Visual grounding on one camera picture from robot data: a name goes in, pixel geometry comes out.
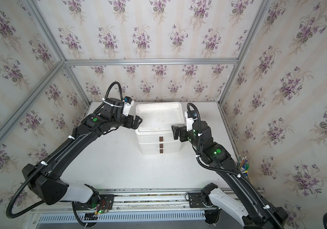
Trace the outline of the white plastic drawer cabinet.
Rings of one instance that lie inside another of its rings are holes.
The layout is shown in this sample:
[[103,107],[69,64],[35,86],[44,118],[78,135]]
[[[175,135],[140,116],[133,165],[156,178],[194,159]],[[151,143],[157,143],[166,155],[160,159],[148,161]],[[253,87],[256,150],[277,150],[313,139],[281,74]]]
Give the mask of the white plastic drawer cabinet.
[[169,154],[181,151],[183,144],[174,139],[172,126],[183,127],[184,117],[179,102],[139,104],[136,115],[142,123],[136,129],[143,155]]

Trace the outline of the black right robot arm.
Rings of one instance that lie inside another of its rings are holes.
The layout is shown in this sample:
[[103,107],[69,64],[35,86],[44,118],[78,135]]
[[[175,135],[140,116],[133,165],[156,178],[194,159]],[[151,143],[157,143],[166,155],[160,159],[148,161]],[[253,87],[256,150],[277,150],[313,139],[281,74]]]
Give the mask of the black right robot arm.
[[201,189],[203,204],[223,210],[245,229],[282,229],[288,218],[286,210],[275,207],[254,188],[229,152],[213,140],[211,128],[201,119],[198,108],[193,103],[186,107],[186,126],[172,126],[174,139],[191,143],[197,163],[216,172],[238,198],[231,198],[210,183]]

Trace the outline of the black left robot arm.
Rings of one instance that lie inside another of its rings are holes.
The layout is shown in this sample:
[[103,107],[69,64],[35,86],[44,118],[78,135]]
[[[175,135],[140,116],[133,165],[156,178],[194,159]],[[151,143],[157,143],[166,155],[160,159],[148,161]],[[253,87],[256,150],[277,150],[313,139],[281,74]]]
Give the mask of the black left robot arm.
[[[74,212],[76,204],[81,203],[89,210],[101,213],[107,203],[101,200],[99,192],[94,187],[67,183],[61,176],[73,160],[102,135],[107,135],[120,127],[136,130],[142,119],[129,114],[133,104],[134,101],[130,97],[123,96],[121,84],[113,82],[108,87],[102,104],[73,129],[72,134],[60,147],[37,164],[28,164],[22,169],[25,182],[10,198],[5,212],[7,218],[14,219],[41,204],[53,205],[57,202],[71,202]],[[36,194],[40,201],[14,213],[13,207],[25,188]]]

